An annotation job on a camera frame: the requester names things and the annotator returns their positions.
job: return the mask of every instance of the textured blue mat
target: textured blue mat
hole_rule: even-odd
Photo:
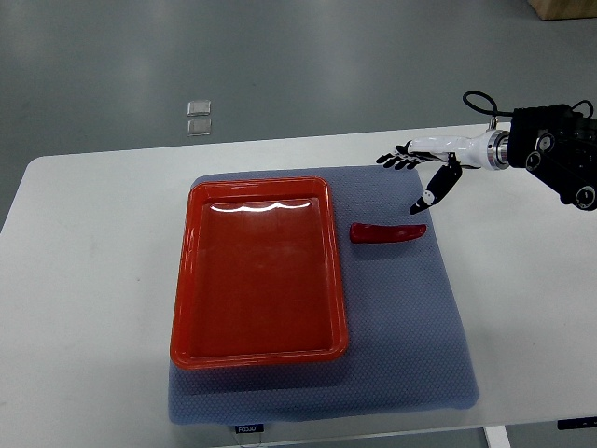
[[[172,421],[244,425],[473,406],[479,391],[431,217],[408,212],[423,191],[415,172],[363,166],[234,173],[195,185],[300,175],[318,175],[331,187],[348,350],[335,361],[299,365],[182,371],[171,363]],[[353,245],[356,221],[428,229],[411,242]]]

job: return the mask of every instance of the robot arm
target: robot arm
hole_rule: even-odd
[[[493,110],[471,104],[468,96],[473,94],[487,99]],[[483,92],[469,91],[463,100],[476,111],[492,115],[484,134],[475,138],[417,138],[377,159],[385,168],[394,166],[397,170],[412,169],[425,161],[446,163],[410,208],[411,214],[441,201],[456,184],[463,168],[504,170],[508,166],[526,168],[558,192],[562,203],[573,203],[582,210],[597,208],[597,119],[591,118],[593,107],[589,101],[572,107],[530,107],[509,113],[497,110],[495,101]],[[575,112],[582,104],[590,109],[586,118]],[[498,116],[512,117],[510,132],[495,129]]]

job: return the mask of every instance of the gray floor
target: gray floor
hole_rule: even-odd
[[[597,20],[542,22],[525,0],[0,0],[0,223],[36,157],[484,122],[470,89],[504,109],[597,103],[596,49]],[[213,133],[188,138],[200,98]],[[508,433],[597,444],[555,423]],[[351,446],[485,444],[471,430]]]

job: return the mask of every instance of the orange plastic tray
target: orange plastic tray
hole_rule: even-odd
[[[188,197],[174,364],[196,370],[324,361],[347,345],[326,181],[197,185]]]

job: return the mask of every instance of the red chili pepper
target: red chili pepper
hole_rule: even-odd
[[[427,226],[424,224],[405,226],[376,226],[354,222],[351,226],[351,241],[360,243],[401,243],[416,240],[425,235]]]

